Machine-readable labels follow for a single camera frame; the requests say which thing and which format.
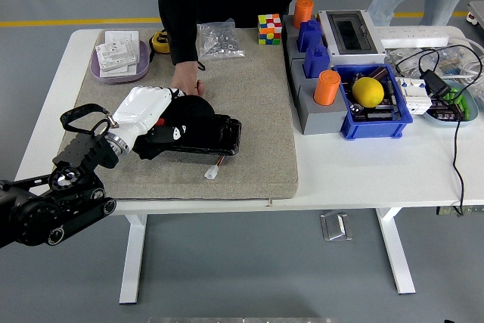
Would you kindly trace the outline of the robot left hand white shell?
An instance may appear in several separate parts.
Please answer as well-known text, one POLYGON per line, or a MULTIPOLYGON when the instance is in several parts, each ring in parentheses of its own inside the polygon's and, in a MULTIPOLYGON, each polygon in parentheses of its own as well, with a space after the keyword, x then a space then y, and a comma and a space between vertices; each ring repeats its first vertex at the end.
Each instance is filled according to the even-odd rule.
POLYGON ((107 137, 121 153, 130 152, 136 139, 146 135, 171 102, 182 96, 186 94, 177 88, 134 87, 115 111, 107 137))

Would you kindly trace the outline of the person's right hand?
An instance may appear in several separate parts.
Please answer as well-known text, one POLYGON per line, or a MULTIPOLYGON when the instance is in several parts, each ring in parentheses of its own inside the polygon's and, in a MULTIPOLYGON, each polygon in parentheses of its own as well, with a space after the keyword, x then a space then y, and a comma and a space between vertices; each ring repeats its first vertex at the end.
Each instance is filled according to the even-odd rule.
POLYGON ((198 79, 197 61, 186 61, 175 65, 171 87, 183 91, 186 95, 203 96, 204 85, 198 79))

